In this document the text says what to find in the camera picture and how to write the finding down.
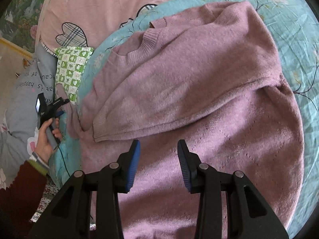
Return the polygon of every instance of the ribbed neckline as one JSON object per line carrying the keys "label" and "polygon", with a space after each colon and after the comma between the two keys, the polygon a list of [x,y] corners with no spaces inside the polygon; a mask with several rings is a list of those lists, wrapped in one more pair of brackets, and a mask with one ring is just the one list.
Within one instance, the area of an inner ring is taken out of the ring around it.
{"label": "ribbed neckline", "polygon": [[147,29],[143,34],[142,43],[138,49],[129,52],[126,56],[121,56],[118,54],[121,46],[117,46],[112,50],[109,60],[119,66],[134,65],[138,63],[139,60],[144,58],[150,51],[154,49],[161,31],[162,29]]}

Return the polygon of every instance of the maroon sleeve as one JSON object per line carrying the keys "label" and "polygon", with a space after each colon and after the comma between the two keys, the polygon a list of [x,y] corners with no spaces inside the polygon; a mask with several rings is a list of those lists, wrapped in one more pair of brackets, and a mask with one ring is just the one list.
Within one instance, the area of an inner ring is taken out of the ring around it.
{"label": "maroon sleeve", "polygon": [[46,177],[26,161],[10,187],[0,189],[1,209],[20,235],[29,233],[30,219],[39,206],[46,183]]}

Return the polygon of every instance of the plaid heart pattern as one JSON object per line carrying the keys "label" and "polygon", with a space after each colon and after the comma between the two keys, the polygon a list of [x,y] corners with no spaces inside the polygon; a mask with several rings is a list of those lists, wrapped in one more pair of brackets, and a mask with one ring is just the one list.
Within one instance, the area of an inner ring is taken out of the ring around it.
{"label": "plaid heart pattern", "polygon": [[88,47],[84,31],[76,24],[65,22],[62,24],[63,34],[56,36],[55,40],[63,47]]}
{"label": "plaid heart pattern", "polygon": [[[154,7],[156,7],[157,4],[155,3],[148,3],[146,5],[143,5],[139,10],[138,13],[136,14],[136,17],[138,17],[139,15],[146,13],[148,10],[153,9]],[[131,22],[133,22],[134,20],[132,18],[129,18],[127,22],[121,23],[120,24],[120,28],[123,28],[125,25],[131,24]]]}

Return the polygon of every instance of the wristband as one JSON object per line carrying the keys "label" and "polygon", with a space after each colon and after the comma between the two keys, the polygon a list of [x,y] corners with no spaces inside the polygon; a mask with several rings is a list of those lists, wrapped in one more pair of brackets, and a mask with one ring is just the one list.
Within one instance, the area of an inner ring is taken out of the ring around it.
{"label": "wristband", "polygon": [[40,164],[41,167],[43,167],[47,171],[49,171],[49,169],[50,169],[49,166],[41,159],[41,157],[36,152],[32,152],[32,155],[30,156],[29,160],[32,160],[32,161]]}

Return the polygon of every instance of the metal screw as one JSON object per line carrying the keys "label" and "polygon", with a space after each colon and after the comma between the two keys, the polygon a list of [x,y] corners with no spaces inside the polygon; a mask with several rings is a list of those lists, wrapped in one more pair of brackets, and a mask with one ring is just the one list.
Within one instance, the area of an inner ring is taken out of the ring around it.
{"label": "metal screw", "polygon": [[199,165],[200,169],[203,169],[203,170],[207,170],[208,169],[208,164],[205,164],[205,163],[201,163]]}
{"label": "metal screw", "polygon": [[76,178],[79,178],[79,177],[81,177],[83,175],[83,172],[82,171],[76,171],[75,173],[74,173],[74,177],[76,177]]}
{"label": "metal screw", "polygon": [[119,166],[120,166],[120,165],[119,165],[118,163],[116,163],[116,162],[110,164],[110,168],[111,168],[111,169],[117,169]]}
{"label": "metal screw", "polygon": [[242,171],[235,171],[235,175],[238,177],[238,178],[243,178],[244,177],[244,173]]}

